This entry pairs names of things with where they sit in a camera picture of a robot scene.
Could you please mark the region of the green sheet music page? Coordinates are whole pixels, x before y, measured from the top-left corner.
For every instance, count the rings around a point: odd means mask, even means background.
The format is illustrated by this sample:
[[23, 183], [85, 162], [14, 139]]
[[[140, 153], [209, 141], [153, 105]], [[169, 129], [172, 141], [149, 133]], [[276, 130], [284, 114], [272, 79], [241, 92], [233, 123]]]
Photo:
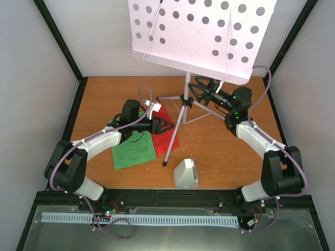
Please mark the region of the green sheet music page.
[[115, 170], [143, 164], [156, 159], [149, 132], [134, 131], [125, 142], [111, 148]]

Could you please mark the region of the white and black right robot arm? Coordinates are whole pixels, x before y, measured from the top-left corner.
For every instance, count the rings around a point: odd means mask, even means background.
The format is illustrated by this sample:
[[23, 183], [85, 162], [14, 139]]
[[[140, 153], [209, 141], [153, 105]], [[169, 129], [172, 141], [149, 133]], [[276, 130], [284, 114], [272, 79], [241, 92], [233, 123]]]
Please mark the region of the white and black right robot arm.
[[209, 77], [195, 76], [195, 83], [189, 89], [197, 101], [226, 110], [226, 128], [236, 137], [248, 144], [262, 159], [260, 180], [240, 188], [245, 202], [269, 197], [295, 197], [305, 189], [300, 151], [295, 146], [274, 140], [249, 115], [252, 105], [252, 90], [241, 86], [231, 94], [219, 90], [219, 81]]

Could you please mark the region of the white tripod music stand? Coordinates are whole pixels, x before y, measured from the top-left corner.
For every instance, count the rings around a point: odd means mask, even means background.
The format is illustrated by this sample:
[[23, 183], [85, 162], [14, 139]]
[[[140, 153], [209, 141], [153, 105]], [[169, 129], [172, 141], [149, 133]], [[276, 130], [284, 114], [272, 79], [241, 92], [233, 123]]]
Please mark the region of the white tripod music stand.
[[[164, 161], [162, 163], [162, 166], [164, 166], [164, 167], [168, 163], [169, 156], [170, 156], [170, 153], [171, 153], [171, 150], [172, 150], [172, 146], [173, 146], [173, 143], [174, 143], [174, 141], [176, 139], [177, 132], [178, 132], [178, 129], [179, 129], [179, 127], [180, 127], [181, 124], [191, 123], [191, 122], [194, 122], [194, 121], [199, 120], [201, 118], [204, 118], [204, 117], [206, 117], [208, 115], [214, 115], [214, 116], [220, 118], [221, 120], [224, 120], [224, 117], [222, 115], [214, 112], [213, 110], [207, 108], [204, 105], [201, 105], [197, 101], [193, 101], [193, 98], [189, 94], [189, 87], [188, 87], [188, 85], [190, 83], [191, 83], [191, 73], [190, 72], [186, 72], [186, 75], [185, 75], [185, 84], [184, 84], [184, 93], [181, 96], [158, 97], [157, 98], [157, 100], [172, 100], [172, 101], [174, 101], [174, 100], [181, 100], [181, 102], [182, 102], [182, 106], [181, 106], [181, 109], [180, 109], [180, 112], [179, 112], [179, 116], [178, 116], [177, 122], [176, 122], [176, 124], [174, 126], [174, 131], [173, 131], [170, 143], [169, 143], [169, 147], [167, 149], [167, 153], [166, 153]], [[204, 111], [207, 111], [208, 113], [205, 114], [205, 115], [203, 115], [203, 116], [200, 116], [200, 117], [198, 117], [196, 119], [193, 119], [193, 120], [190, 120], [190, 121], [186, 121], [186, 118], [187, 118], [187, 109], [191, 108], [192, 105], [200, 107], [201, 109], [203, 109]]]

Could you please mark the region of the white metronome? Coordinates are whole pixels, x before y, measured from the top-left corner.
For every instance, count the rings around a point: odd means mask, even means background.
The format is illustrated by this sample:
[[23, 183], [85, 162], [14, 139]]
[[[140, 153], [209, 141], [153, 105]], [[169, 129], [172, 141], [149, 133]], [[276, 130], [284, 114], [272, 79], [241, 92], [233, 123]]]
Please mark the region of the white metronome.
[[174, 169], [173, 181], [177, 189], [197, 188], [199, 185], [198, 173], [193, 158], [181, 161]]

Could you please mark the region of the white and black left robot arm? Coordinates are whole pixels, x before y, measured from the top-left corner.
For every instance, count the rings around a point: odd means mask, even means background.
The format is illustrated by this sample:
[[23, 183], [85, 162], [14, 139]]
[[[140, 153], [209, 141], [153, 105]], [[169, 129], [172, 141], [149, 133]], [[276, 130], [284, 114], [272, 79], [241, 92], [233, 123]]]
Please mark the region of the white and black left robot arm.
[[128, 99], [121, 113], [99, 132], [84, 139], [59, 141], [44, 171], [44, 177], [54, 190], [63, 190], [90, 199], [96, 210], [108, 207], [109, 197], [105, 188], [86, 177], [86, 165], [96, 155], [113, 146], [126, 142], [133, 132], [160, 135], [173, 129], [173, 123], [154, 116], [161, 104], [146, 100], [144, 105]]

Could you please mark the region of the red sheet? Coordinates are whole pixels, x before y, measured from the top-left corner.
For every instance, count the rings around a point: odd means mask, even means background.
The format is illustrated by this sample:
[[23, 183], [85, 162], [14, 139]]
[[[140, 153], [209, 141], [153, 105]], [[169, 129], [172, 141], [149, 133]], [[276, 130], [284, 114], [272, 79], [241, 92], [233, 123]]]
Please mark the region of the red sheet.
[[[153, 115], [156, 117], [162, 118], [170, 123], [174, 123], [170, 118], [167, 110], [162, 106], [159, 112], [154, 112]], [[168, 151], [168, 147], [171, 141], [174, 128], [164, 132], [163, 134], [156, 135], [152, 134], [152, 142], [155, 149], [156, 156], [165, 154]]]

